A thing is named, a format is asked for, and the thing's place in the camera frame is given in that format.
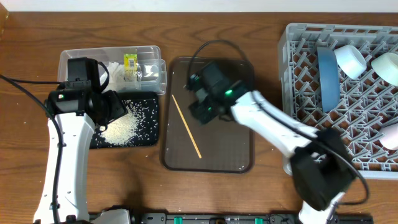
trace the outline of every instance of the blue plate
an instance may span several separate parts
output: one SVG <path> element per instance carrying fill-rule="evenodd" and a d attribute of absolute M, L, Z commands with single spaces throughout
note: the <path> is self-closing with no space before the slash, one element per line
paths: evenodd
<path fill-rule="evenodd" d="M 322 111 L 329 112 L 337 107 L 340 100 L 340 82 L 335 53 L 327 47 L 318 47 L 318 64 Z"/>

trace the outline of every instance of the white wall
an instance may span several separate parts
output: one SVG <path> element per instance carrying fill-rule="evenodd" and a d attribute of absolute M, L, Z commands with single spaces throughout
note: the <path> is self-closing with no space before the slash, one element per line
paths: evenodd
<path fill-rule="evenodd" d="M 8 11 L 398 12 L 398 0 L 0 0 Z"/>

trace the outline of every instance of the brown tray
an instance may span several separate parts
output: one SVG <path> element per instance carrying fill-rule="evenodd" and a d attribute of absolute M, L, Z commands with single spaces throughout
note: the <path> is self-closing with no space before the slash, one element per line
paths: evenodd
<path fill-rule="evenodd" d="M 191 114 L 188 106 L 196 98 L 192 92 L 184 89 L 187 81 L 187 69 L 190 58 L 176 59 L 170 69 L 170 80 L 167 90 L 168 108 L 166 108 L 166 123 L 164 124 L 166 138 L 162 143 L 160 160 L 170 170 L 227 172 L 241 174 L 251 169 L 254 161 L 253 133 L 249 128 L 234 121 L 226 122 L 213 119 L 206 125 L 201 125 Z M 192 65 L 192 72 L 205 66 L 213 58 L 197 58 Z M 232 71 L 244 72 L 244 62 L 241 60 L 218 60 L 221 64 L 231 67 Z M 198 146 L 200 159 L 190 136 L 185 128 L 177 106 L 188 124 L 192 136 Z"/>

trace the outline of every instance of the wooden chopstick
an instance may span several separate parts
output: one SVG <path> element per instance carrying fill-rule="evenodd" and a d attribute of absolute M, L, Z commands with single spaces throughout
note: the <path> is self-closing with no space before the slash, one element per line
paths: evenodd
<path fill-rule="evenodd" d="M 187 122 L 185 121 L 184 115 L 182 114 L 182 112 L 181 112 L 181 110 L 180 110 L 180 107 L 178 106 L 177 100 L 175 100 L 175 97 L 174 97 L 173 94 L 172 94 L 172 97 L 173 97 L 173 100 L 174 100 L 175 105 L 177 106 L 178 112 L 180 113 L 182 122 L 184 122 L 185 128 L 187 129 L 187 132 L 188 132 L 188 134 L 189 134 L 189 136 L 190 136 L 190 138 L 191 138 L 193 147 L 195 147 L 195 150 L 197 151 L 197 154 L 198 154 L 198 156 L 199 156 L 199 159 L 201 159 L 201 154 L 200 154 L 199 148 L 198 148 L 198 146 L 197 146 L 197 144 L 196 144 L 196 142 L 195 142 L 195 140 L 194 140 L 194 138 L 193 138 L 193 136 L 192 136 L 192 134 L 191 134 L 191 131 L 189 130 L 189 127 L 188 127 L 188 125 L 187 125 Z"/>

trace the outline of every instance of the clear plastic bin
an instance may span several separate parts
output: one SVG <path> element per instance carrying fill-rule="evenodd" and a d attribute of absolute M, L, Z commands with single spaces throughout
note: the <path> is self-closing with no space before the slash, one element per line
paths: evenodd
<path fill-rule="evenodd" d="M 124 65 L 124 54 L 137 54 L 137 63 L 141 67 L 142 80 L 137 83 L 121 82 L 110 83 L 107 88 L 118 92 L 127 91 L 154 91 L 163 95 L 167 87 L 167 72 L 165 61 L 162 60 L 158 46 L 137 47 L 103 47 L 96 49 L 64 50 L 60 56 L 58 66 L 58 81 L 63 82 L 68 78 L 68 59 L 88 57 L 103 62 L 106 66 L 110 62 Z M 99 67 L 99 75 L 104 69 Z"/>

